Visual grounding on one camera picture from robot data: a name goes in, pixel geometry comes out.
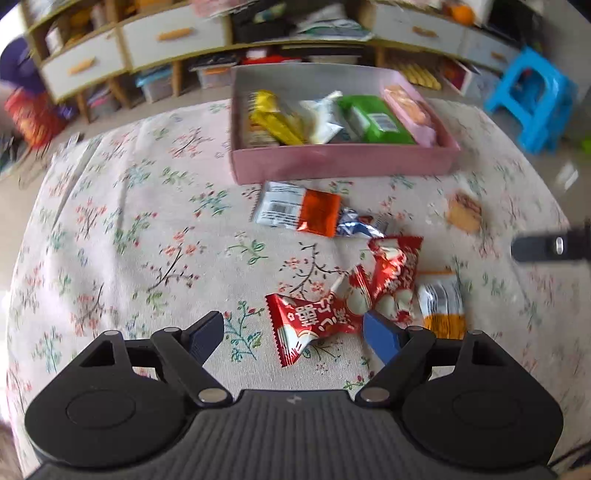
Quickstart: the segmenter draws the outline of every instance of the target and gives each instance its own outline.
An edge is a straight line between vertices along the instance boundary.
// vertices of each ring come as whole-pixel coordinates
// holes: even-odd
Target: wooden drawer handle
[[[424,28],[421,27],[413,27],[413,32],[415,32],[417,35],[420,35],[422,37],[427,37],[427,38],[437,38],[439,37],[439,35],[437,35],[437,32],[434,32],[433,30],[425,30]]]
[[[176,40],[177,38],[188,37],[195,29],[192,27],[179,28],[178,30],[171,30],[170,32],[161,33],[156,37],[158,41]]]
[[[507,61],[507,57],[505,57],[504,55],[501,55],[500,53],[497,53],[495,51],[491,53],[491,57],[494,58],[495,60],[500,61],[500,62],[509,63]]]
[[[91,59],[81,61],[78,65],[68,70],[68,74],[76,75],[77,73],[82,73],[83,71],[88,70],[90,67],[92,67],[95,63],[96,57],[92,57]]]

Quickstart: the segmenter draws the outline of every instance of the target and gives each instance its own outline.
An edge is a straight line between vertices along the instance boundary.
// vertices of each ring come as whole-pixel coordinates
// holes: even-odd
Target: orange ball
[[[474,10],[468,5],[455,5],[452,7],[452,17],[459,24],[469,27],[474,24]]]

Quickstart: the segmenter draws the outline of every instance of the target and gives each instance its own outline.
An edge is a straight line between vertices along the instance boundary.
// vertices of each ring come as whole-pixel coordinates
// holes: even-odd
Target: floral pattern
[[[419,270],[457,273],[469,327],[491,335],[560,402],[559,455],[591,428],[588,266],[512,262],[516,233],[566,228],[566,218],[482,111],[443,100],[433,106],[463,148],[454,175],[297,183],[335,192],[360,212],[391,215],[391,233],[425,238]],[[317,300],[360,259],[372,271],[373,257],[363,239],[249,221],[261,186],[232,180],[228,107],[194,105],[126,125],[51,165],[9,303],[8,397],[25,476],[38,465],[24,429],[27,405],[104,330],[147,338],[225,312],[223,341],[207,370],[234,395],[244,388],[355,395],[378,371],[356,335],[313,342],[280,368],[265,295]],[[480,235],[444,221],[446,197],[458,189],[483,203]],[[421,322],[417,309],[411,320]]]

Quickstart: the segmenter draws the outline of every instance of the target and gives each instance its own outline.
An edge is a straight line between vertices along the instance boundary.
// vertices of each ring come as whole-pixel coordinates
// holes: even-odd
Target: white drawer
[[[457,55],[465,27],[398,5],[378,4],[373,32],[380,38]]]
[[[71,72],[71,69],[85,63],[92,65],[81,72]],[[56,101],[71,96],[88,84],[124,70],[125,62],[114,30],[86,40],[41,67],[47,87]]]
[[[460,57],[502,72],[519,55],[517,48],[484,33],[468,29],[460,49]]]
[[[173,59],[199,50],[223,47],[225,30],[221,17],[198,18],[193,7],[179,7],[123,26],[124,39],[132,70]],[[159,40],[161,35],[184,31],[173,40]]]

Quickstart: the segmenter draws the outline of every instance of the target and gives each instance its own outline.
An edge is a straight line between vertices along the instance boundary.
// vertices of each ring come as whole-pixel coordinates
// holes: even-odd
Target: wooden leg
[[[107,80],[107,85],[109,86],[111,93],[115,95],[115,98],[117,98],[121,105],[123,105],[125,108],[131,108],[131,102],[127,98],[127,94],[123,88],[121,88],[121,85],[119,85],[119,81],[117,79]]]
[[[173,62],[173,95],[178,97],[183,87],[183,62]]]
[[[386,65],[386,47],[375,47],[375,65],[381,69],[387,67]]]
[[[88,111],[88,105],[86,104],[86,99],[84,98],[84,93],[80,92],[76,95],[76,103],[78,104],[78,110],[80,114],[86,120],[86,123],[90,123],[90,113]]]

